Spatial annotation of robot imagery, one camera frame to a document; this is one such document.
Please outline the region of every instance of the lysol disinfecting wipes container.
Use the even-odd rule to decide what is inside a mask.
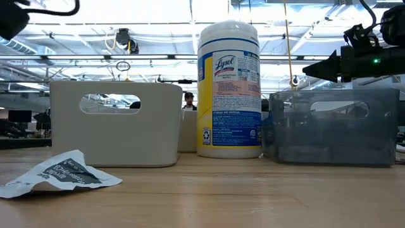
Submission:
[[[198,49],[197,153],[212,158],[261,154],[258,32],[233,20],[205,28]]]

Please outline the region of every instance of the person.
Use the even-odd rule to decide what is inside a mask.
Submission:
[[[140,108],[140,101],[135,101],[129,106],[129,109],[139,109]]]
[[[194,100],[194,95],[193,95],[192,92],[186,92],[186,93],[184,94],[184,100],[185,100],[185,102],[187,103],[187,104],[183,107],[183,109],[184,109],[185,111],[197,111],[197,107],[192,104],[192,102],[193,102],[193,100]]]

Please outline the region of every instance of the ceiling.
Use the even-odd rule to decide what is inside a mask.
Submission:
[[[323,56],[322,59],[345,45],[342,37],[345,30],[358,23],[364,27],[371,24],[370,15],[358,0],[287,2],[290,50],[294,56]],[[366,2],[377,18],[393,5],[402,4],[402,0]],[[252,23],[258,30],[262,56],[288,55],[283,0],[81,0],[80,3],[81,9],[75,16],[30,15],[29,25],[13,41],[32,50],[30,54],[125,54],[117,46],[108,48],[106,43],[112,47],[116,31],[128,28],[139,45],[140,54],[195,55],[202,29],[233,19]],[[32,7],[48,10],[68,11],[73,6],[73,0],[32,0]],[[379,27],[374,33],[382,42]],[[11,46],[9,42],[0,38],[0,54],[27,53],[22,53],[21,49],[16,51],[16,45]],[[312,62],[293,61],[293,75],[302,75],[302,68]],[[15,69],[11,73],[3,72],[0,77],[4,80],[44,80],[50,76],[51,80],[118,80],[117,76],[123,73],[115,68],[115,63],[54,60],[44,65],[35,61],[0,60],[4,70]],[[130,64],[128,78],[136,82],[154,82],[158,75],[166,80],[197,79],[195,60],[132,60]],[[262,93],[267,96],[288,88],[289,75],[285,58],[262,61]],[[181,86],[185,91],[197,92],[196,84]],[[13,85],[14,89],[24,87]]]

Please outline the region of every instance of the desk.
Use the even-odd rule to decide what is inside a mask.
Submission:
[[[0,184],[50,157],[44,150],[0,151]],[[404,227],[401,166],[306,167],[181,154],[173,167],[102,170],[123,183],[0,199],[1,227]]]

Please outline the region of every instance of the wooden tabletop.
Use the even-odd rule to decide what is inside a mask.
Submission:
[[[51,154],[0,151],[0,184]],[[0,227],[405,227],[405,167],[279,165],[181,154],[168,168],[102,168],[123,182],[0,199]]]

